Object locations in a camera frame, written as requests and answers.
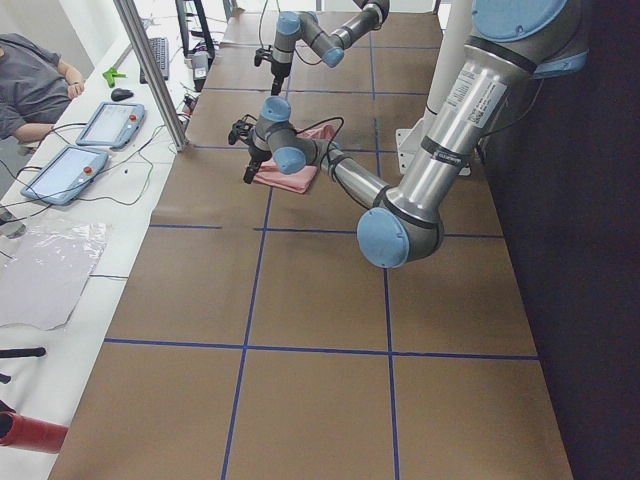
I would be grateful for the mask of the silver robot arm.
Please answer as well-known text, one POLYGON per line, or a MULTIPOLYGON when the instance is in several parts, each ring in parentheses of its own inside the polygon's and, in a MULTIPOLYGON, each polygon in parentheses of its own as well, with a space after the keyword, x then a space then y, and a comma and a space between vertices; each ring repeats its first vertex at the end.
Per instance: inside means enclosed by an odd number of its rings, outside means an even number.
POLYGON ((285 79, 291 73, 298 41, 303 41, 325 65, 334 68, 344 58, 344 52, 356 41, 382 27, 389 14, 389 1, 355 1, 355 4, 360 12, 332 33, 323 30, 313 12, 285 11, 279 14, 273 45, 258 49, 254 57, 256 66, 262 61, 271 64, 274 77, 272 96, 280 94, 285 79))
POLYGON ((397 186, 361 167, 334 140, 308 139, 290 121, 280 91, 298 42, 326 65, 336 66, 365 34, 382 27, 385 1, 362 1, 358 13, 333 32, 310 12, 282 12, 274 43, 255 54, 274 78, 257 117, 237 120, 230 142, 247 145, 251 183, 262 163, 273 160, 286 175, 316 166, 364 208, 357 226, 359 248, 381 268, 396 268, 433 254, 444 236, 439 207, 478 142, 491 132, 509 92, 532 79, 580 70, 588 55, 591 5, 587 1, 472 1, 462 62, 434 117, 421 122, 423 136, 397 186))

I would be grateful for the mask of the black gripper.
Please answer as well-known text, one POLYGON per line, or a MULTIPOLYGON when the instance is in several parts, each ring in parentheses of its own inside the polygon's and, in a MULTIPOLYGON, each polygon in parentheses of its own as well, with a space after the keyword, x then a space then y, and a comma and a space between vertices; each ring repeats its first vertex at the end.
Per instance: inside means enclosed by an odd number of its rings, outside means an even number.
POLYGON ((261 148, 250 146, 249 147, 250 162, 245 169, 243 181, 246 184, 252 184, 256 174, 260 170, 260 165, 267 161, 267 151, 261 148))
POLYGON ((274 76, 274 80, 271 85, 271 96, 279 96, 281 94, 284 80, 291 73, 291 64, 289 62, 281 63, 274 61, 271 64, 271 73, 274 76))

